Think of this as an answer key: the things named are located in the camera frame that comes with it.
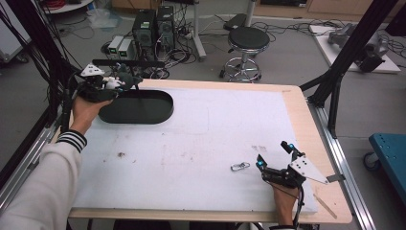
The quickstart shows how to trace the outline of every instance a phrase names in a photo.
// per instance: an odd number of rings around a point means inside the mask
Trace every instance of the striped sleeve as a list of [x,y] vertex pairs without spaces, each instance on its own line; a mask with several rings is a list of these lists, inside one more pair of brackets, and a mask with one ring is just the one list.
[[56,142],[68,143],[73,147],[75,147],[78,150],[78,152],[81,152],[83,148],[87,145],[86,138],[81,133],[72,129],[60,134]]

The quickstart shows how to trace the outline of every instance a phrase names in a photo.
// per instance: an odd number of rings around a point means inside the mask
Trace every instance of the white sleeve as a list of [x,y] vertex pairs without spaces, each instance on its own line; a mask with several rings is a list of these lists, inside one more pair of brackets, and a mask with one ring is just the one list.
[[73,130],[45,146],[38,166],[1,215],[0,230],[65,230],[85,146],[86,139]]

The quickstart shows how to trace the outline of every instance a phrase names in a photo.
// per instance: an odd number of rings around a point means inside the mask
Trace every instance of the human hand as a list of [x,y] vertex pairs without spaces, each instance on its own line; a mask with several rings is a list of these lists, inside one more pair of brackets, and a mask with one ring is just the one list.
[[71,129],[80,132],[82,135],[92,125],[92,121],[99,114],[102,107],[111,104],[111,101],[101,103],[89,103],[85,99],[77,96],[73,105],[74,122]]
[[289,189],[283,185],[271,183],[274,189],[274,199],[277,206],[278,224],[293,225],[292,210],[296,199],[299,195],[299,190]]

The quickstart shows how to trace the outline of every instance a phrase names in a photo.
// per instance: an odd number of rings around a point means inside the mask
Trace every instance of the metal clip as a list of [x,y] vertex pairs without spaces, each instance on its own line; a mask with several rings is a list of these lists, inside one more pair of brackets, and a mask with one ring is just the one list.
[[231,171],[235,172],[235,171],[240,171],[243,170],[245,168],[250,167],[250,163],[247,162],[242,162],[241,164],[235,164],[231,166]]

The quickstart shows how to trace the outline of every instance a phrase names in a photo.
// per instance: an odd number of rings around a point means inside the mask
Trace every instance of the metal rail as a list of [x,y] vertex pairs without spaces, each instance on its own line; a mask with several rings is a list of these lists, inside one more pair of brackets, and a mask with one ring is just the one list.
[[334,138],[330,131],[328,130],[328,115],[324,108],[319,108],[310,104],[310,107],[313,106],[315,113],[320,122],[320,127],[325,134],[326,141],[328,143],[329,153],[332,159],[334,160],[337,173],[342,174],[346,179],[341,182],[341,185],[344,186],[344,192],[348,202],[351,204],[353,213],[356,215],[357,221],[363,230],[374,230],[375,225],[373,223],[370,212],[368,211],[367,205],[358,189],[358,186],[355,182],[355,179],[350,170],[350,166],[347,162],[346,156],[341,149],[338,139]]

